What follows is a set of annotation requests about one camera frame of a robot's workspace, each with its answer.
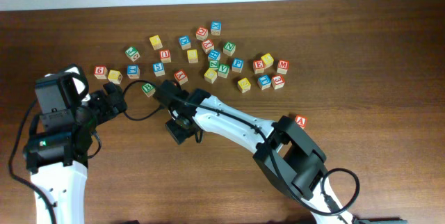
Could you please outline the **yellow S wooden block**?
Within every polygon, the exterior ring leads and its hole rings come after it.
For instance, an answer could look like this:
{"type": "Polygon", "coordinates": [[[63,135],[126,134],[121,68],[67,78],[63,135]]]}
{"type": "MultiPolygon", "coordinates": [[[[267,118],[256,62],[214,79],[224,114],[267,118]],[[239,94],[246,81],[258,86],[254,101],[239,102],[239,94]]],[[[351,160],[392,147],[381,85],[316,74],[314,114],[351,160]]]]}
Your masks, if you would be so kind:
{"type": "Polygon", "coordinates": [[[251,83],[248,81],[247,78],[242,78],[237,81],[237,86],[242,93],[245,93],[251,89],[251,83]]]}

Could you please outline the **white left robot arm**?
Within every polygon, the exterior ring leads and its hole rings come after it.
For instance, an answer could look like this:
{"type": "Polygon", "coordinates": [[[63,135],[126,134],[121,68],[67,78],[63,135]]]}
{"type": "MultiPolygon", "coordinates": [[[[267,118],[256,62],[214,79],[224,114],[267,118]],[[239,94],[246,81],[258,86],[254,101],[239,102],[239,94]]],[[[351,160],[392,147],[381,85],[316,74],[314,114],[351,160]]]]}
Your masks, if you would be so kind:
{"type": "Polygon", "coordinates": [[[100,138],[97,126],[127,109],[121,87],[105,83],[89,91],[81,67],[68,65],[35,83],[40,113],[23,149],[35,195],[38,223],[84,223],[88,150],[100,138]]]}

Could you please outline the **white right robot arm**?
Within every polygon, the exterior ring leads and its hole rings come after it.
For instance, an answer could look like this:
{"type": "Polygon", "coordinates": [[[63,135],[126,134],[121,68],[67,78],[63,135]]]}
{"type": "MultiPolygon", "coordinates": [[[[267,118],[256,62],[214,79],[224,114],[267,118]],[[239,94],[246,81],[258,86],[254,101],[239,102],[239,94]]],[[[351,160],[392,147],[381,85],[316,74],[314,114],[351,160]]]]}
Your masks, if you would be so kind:
{"type": "Polygon", "coordinates": [[[317,223],[353,223],[330,186],[326,155],[291,118],[256,118],[205,90],[188,93],[174,81],[164,81],[154,97],[169,110],[172,118],[165,126],[178,144],[191,136],[200,141],[204,132],[223,136],[250,151],[267,180],[317,223]]]}

